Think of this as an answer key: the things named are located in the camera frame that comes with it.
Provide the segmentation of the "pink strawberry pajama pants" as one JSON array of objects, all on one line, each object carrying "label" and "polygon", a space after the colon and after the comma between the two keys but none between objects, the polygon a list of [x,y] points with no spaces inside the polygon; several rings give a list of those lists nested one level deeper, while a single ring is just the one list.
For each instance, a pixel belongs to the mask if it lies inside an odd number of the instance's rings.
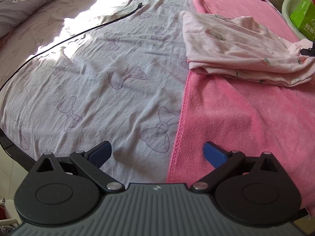
[{"label": "pink strawberry pajama pants", "polygon": [[290,42],[253,17],[225,18],[182,11],[190,71],[284,87],[314,79],[314,58],[302,55],[312,43]]}]

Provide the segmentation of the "pink terry blanket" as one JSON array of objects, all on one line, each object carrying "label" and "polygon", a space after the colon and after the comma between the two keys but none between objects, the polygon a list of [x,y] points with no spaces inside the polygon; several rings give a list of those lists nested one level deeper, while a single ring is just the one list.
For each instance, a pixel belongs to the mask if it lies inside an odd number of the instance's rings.
[{"label": "pink terry blanket", "polygon": [[191,185],[213,170],[208,141],[253,157],[273,153],[314,215],[314,82],[286,88],[189,73],[168,183]]}]

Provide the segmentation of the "white tufted chair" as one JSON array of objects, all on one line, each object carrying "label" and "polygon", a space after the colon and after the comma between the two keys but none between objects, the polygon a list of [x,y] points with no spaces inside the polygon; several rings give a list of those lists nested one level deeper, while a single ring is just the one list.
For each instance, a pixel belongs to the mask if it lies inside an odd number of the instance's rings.
[{"label": "white tufted chair", "polygon": [[286,20],[286,23],[288,26],[292,29],[292,31],[297,35],[297,37],[302,40],[306,38],[305,35],[303,35],[292,23],[290,20],[290,15],[294,12],[294,10],[299,6],[299,4],[303,0],[284,0],[281,8],[281,14],[283,15],[284,19]]}]

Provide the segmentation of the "green paper bag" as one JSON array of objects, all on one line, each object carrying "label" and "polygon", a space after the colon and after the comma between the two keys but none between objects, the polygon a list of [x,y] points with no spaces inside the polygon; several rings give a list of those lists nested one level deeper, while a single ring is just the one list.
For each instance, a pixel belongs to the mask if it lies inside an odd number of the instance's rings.
[{"label": "green paper bag", "polygon": [[310,41],[314,41],[315,12],[314,4],[309,0],[302,0],[289,16],[293,25]]}]

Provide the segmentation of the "light printed bed sheet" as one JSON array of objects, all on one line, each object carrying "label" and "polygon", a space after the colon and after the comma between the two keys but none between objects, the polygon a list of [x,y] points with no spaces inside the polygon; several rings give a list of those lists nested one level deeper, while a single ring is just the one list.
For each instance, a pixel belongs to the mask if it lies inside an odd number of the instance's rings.
[{"label": "light printed bed sheet", "polygon": [[189,67],[181,12],[193,0],[79,0],[37,10],[1,50],[1,140],[29,171],[108,140],[103,171],[164,183]]}]

